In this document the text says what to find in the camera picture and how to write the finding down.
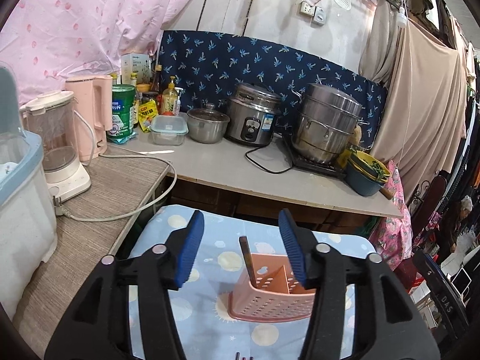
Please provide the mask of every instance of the green milk powder can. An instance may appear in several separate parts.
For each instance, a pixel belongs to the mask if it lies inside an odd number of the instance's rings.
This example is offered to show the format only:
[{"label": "green milk powder can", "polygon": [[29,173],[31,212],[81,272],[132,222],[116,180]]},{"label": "green milk powder can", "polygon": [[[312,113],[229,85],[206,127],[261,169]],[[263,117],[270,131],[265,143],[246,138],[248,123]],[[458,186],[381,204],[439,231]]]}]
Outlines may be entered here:
[{"label": "green milk powder can", "polygon": [[134,130],[134,100],[133,85],[112,85],[112,130],[106,132],[110,140],[120,143],[130,137]]}]

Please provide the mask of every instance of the metal screw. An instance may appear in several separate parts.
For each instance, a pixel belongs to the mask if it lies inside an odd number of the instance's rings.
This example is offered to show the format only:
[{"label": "metal screw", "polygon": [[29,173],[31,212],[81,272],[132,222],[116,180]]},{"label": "metal screw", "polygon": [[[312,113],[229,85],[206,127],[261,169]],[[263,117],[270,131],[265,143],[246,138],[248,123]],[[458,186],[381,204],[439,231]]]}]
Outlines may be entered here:
[{"label": "metal screw", "polygon": [[368,259],[375,264],[381,263],[383,261],[381,255],[377,253],[369,254]]},{"label": "metal screw", "polygon": [[328,253],[331,250],[330,245],[327,244],[317,244],[317,246],[315,246],[315,249],[319,253]]},{"label": "metal screw", "polygon": [[155,253],[155,254],[163,254],[167,251],[167,247],[163,244],[158,244],[158,245],[155,245],[153,248],[152,248],[152,252]]},{"label": "metal screw", "polygon": [[115,257],[113,257],[111,254],[108,254],[106,256],[102,257],[102,264],[105,266],[109,266],[115,261]]}]

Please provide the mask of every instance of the pink polka dot sheet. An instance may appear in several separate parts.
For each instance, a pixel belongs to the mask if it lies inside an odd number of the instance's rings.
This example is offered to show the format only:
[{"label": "pink polka dot sheet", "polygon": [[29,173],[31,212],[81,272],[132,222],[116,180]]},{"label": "pink polka dot sheet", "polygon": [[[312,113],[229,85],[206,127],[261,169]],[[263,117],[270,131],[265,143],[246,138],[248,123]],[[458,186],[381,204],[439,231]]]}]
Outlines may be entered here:
[{"label": "pink polka dot sheet", "polygon": [[120,57],[153,54],[189,0],[20,0],[0,33],[0,61],[19,103],[63,89],[65,80],[120,70]]}]

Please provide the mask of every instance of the bottle cap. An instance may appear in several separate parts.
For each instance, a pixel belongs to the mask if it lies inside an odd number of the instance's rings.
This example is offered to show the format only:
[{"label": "bottle cap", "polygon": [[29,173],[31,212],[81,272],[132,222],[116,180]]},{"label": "bottle cap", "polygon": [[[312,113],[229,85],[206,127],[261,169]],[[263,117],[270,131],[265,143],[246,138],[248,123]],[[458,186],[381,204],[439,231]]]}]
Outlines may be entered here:
[{"label": "bottle cap", "polygon": [[169,89],[175,88],[175,76],[170,76]]}]

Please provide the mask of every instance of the moon print tablecloth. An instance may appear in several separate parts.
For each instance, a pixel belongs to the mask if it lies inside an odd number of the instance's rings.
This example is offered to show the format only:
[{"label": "moon print tablecloth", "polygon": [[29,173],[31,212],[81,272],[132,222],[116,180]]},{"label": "moon print tablecloth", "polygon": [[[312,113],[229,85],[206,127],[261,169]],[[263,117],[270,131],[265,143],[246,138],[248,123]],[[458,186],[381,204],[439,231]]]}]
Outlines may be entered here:
[{"label": "moon print tablecloth", "polygon": [[[162,207],[150,220],[130,257],[141,255],[167,240],[172,230],[185,227],[194,209],[180,205]],[[239,236],[247,236],[251,252],[286,254],[278,227],[247,222],[203,212],[205,231],[188,282],[179,291],[169,291],[172,310],[188,360],[296,360],[309,319],[283,323],[237,321],[227,313],[228,294],[244,268]],[[314,232],[319,242],[342,254],[365,258],[375,252],[368,240],[355,235]],[[351,354],[355,322],[354,288],[345,298],[342,358]],[[137,287],[129,293],[130,334],[133,355],[144,359],[138,318]]]}]

